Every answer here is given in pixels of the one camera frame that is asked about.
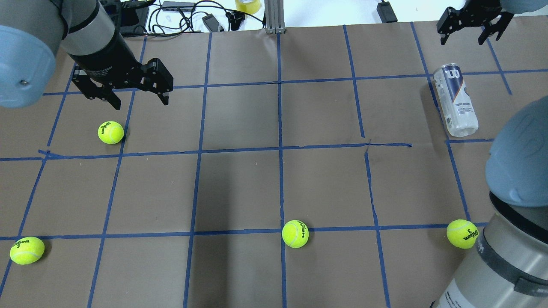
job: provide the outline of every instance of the grid square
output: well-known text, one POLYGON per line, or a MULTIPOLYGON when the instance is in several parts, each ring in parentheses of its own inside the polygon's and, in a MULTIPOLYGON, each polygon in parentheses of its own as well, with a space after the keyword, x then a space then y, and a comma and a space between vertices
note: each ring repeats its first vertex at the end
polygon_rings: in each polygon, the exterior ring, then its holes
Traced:
POLYGON ((109 233, 190 231, 197 155, 125 157, 109 233))
POLYGON ((198 150, 202 105, 203 89, 176 89, 167 106, 150 92, 136 93, 124 152, 198 150))
POLYGON ((159 58, 173 76, 173 85, 204 84, 208 34, 194 33, 146 40, 143 61, 159 58))
POLYGON ((93 308, 182 307, 188 237, 107 238, 93 308))
POLYGON ((279 228, 279 152, 202 155, 197 231, 279 228))
POLYGON ((208 88, 203 148, 278 146, 275 84, 208 88))
POLYGON ((278 80, 276 44, 262 29, 213 33, 208 83, 278 80))
POLYGON ((357 84, 366 139, 413 144, 445 141, 426 78, 360 80, 357 84))
POLYGON ((376 247, 375 231, 312 232, 286 247, 287 307, 385 307, 376 247))
POLYGON ((37 157, 45 150, 61 95, 43 96, 29 107, 0 112, 0 157, 37 157))
POLYGON ((436 21, 414 22, 413 25, 430 74, 448 63, 457 63, 464 73, 499 71, 487 43, 478 45, 477 37, 482 32, 480 28, 457 31, 442 46, 436 21))
POLYGON ((351 25, 347 28, 357 77, 424 74, 408 22, 351 25))
POLYGON ((548 72, 506 74, 505 77, 512 89, 516 112, 548 95, 548 72))
POLYGON ((352 81, 282 85, 285 146, 364 142, 352 81))
POLYGON ((194 238, 188 307, 282 307, 280 234, 194 238))
POLYGON ((514 17, 498 42, 491 40, 503 70, 548 69, 546 16, 514 17))
POLYGON ((471 75, 465 76, 465 82, 478 118, 479 128, 475 133, 462 138, 449 135, 450 139, 495 138, 504 124, 517 111, 516 104, 508 95, 502 77, 500 75, 471 75))
POLYGON ((373 225, 364 147, 284 150, 284 215, 311 227, 373 225))
POLYGON ((19 232, 42 161, 0 162, 0 235, 19 232))
POLYGON ((122 126, 128 113, 131 92, 117 92, 122 108, 115 110, 106 101, 90 101, 80 94, 67 95, 55 134, 51 151, 59 155, 111 155, 120 153, 120 144, 104 144, 97 137, 99 125, 116 121, 122 126))
POLYGON ((117 161, 116 158, 48 161, 23 234, 101 234, 117 161))
POLYGON ((371 147, 379 225, 448 224, 464 209, 445 145, 371 147))
POLYGON ((280 40, 282 80, 352 77, 343 27, 291 28, 280 40))
POLYGON ((470 217, 472 221, 482 223, 494 214, 485 180, 485 163, 491 145, 491 142, 451 144, 470 217))
POLYGON ((64 92, 67 82, 71 79, 73 66, 74 60, 64 50, 59 49, 55 57, 55 71, 45 87, 44 93, 64 92))
MULTIPOLYGON (((132 37, 132 38, 125 38, 124 40, 125 40, 125 43, 128 45, 129 50, 131 50, 131 52, 135 56, 135 59, 137 61, 139 61, 139 57, 141 56, 142 44, 143 44, 144 39, 142 37, 132 37)), ((61 81, 61 82, 63 84, 63 90, 62 90, 62 92, 63 92, 65 90, 66 81, 61 81)), ((69 89, 68 90, 69 92, 79 92, 78 87, 76 87, 76 85, 73 82, 70 83, 70 86, 68 87, 68 89, 69 89)))
POLYGON ((10 267, 1 307, 86 307, 101 240, 44 241, 42 258, 10 267))
POLYGON ((451 246, 445 228, 383 230, 381 238, 393 308, 429 307, 449 285, 465 255, 463 249, 451 246))

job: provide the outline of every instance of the gray robot arm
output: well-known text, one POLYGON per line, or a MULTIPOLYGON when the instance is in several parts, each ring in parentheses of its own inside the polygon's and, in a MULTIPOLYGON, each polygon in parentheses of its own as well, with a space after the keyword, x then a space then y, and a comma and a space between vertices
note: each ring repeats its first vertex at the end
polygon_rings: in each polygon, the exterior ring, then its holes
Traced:
POLYGON ((498 33, 496 41, 503 35, 514 14, 534 12, 548 5, 548 0, 466 0, 460 10, 448 7, 437 23, 441 43, 445 45, 449 35, 465 27, 483 27, 478 38, 482 45, 489 37, 498 33), (500 17, 493 24, 491 21, 500 17))
POLYGON ((55 70, 59 47, 77 64, 72 81, 82 94, 117 110, 115 88, 154 92, 164 105, 173 90, 160 59, 139 63, 98 0, 0 1, 0 42, 0 106, 36 102, 55 70))

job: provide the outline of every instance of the light blue robot joint cap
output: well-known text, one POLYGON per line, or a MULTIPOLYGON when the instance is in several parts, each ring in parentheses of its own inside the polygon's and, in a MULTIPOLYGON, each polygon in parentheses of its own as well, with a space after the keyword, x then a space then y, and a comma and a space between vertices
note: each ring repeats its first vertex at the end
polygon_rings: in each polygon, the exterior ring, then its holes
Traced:
POLYGON ((38 38, 0 25, 0 106, 36 103, 55 71, 55 56, 38 38))
POLYGON ((493 194, 514 206, 548 206, 548 96, 518 111, 489 153, 486 179, 493 194))

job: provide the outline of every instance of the yellow tennis ball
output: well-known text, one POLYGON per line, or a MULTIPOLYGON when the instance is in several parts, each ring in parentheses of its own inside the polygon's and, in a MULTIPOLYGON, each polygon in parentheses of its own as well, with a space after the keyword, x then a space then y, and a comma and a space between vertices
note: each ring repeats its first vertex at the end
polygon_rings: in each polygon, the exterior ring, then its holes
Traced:
POLYGON ((107 121, 99 126, 97 135, 106 144, 116 144, 124 137, 124 128, 118 122, 107 121))
POLYGON ((308 242, 309 231, 305 223, 300 220, 292 220, 283 227, 282 238, 287 246, 300 248, 308 242))
POLYGON ((474 246, 479 235, 478 228, 464 219, 457 219, 447 226, 447 238, 456 247, 468 249, 474 246))
POLYGON ((33 236, 18 240, 9 251, 9 257, 19 265, 36 262, 43 254, 44 242, 33 236))

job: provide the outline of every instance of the tape roll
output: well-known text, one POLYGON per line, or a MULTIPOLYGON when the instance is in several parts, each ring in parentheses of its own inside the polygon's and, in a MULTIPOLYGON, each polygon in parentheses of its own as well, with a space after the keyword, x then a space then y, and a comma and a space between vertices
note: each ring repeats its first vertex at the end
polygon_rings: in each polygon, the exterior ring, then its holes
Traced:
POLYGON ((235 0, 236 9, 248 14, 255 14, 261 8, 261 2, 259 0, 235 0))

